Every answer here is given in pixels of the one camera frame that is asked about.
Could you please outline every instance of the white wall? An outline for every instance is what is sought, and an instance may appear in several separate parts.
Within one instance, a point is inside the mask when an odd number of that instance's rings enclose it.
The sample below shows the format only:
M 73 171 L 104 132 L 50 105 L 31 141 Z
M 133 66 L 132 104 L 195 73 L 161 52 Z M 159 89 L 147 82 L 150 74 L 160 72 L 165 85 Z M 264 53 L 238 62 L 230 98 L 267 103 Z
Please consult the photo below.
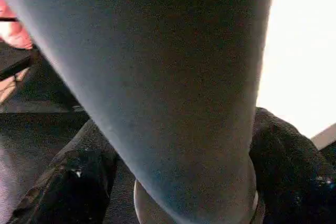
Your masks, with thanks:
M 258 106 L 312 137 L 336 122 L 336 0 L 273 0 Z

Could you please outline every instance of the finger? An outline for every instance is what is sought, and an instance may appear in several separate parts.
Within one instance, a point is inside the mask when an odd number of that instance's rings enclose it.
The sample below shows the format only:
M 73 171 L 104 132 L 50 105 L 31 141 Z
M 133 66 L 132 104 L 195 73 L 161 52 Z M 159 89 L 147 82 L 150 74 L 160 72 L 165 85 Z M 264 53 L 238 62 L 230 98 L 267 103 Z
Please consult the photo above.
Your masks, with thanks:
M 0 34 L 1 32 L 2 40 L 12 47 L 32 49 L 32 40 L 30 39 L 30 36 L 26 29 L 24 29 L 19 23 L 8 23 L 7 26 L 0 26 Z
M 0 17 L 14 18 L 16 15 L 6 4 L 5 0 L 0 0 Z

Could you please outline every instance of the dark floor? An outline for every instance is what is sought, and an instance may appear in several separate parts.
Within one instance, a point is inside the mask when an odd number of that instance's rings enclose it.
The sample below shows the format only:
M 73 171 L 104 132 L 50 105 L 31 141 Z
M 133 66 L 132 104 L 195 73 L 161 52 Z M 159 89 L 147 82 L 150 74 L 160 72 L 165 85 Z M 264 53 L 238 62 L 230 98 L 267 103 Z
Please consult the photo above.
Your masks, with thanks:
M 87 120 L 74 114 L 0 114 L 0 223 Z
M 83 112 L 0 114 L 0 224 L 87 119 Z M 138 223 L 133 186 L 133 175 L 120 162 L 104 224 Z

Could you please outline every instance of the hand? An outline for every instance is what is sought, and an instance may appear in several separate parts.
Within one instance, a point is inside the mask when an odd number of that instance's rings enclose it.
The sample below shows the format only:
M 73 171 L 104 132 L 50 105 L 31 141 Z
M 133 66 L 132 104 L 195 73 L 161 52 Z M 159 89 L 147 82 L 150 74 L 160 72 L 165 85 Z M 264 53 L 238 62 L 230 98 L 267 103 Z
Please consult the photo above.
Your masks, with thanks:
M 5 0 L 0 0 L 0 17 L 16 17 Z M 33 45 L 27 30 L 20 22 L 0 22 L 0 39 L 16 48 L 32 49 Z

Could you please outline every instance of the skin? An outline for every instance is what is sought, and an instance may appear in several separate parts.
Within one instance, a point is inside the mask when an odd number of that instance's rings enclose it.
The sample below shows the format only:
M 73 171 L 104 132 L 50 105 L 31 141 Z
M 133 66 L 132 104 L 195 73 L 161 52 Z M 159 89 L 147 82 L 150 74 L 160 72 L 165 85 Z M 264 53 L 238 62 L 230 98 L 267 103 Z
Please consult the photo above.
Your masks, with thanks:
M 0 18 L 16 17 L 5 0 L 0 0 Z M 12 47 L 31 49 L 32 40 L 20 22 L 0 22 L 0 40 Z

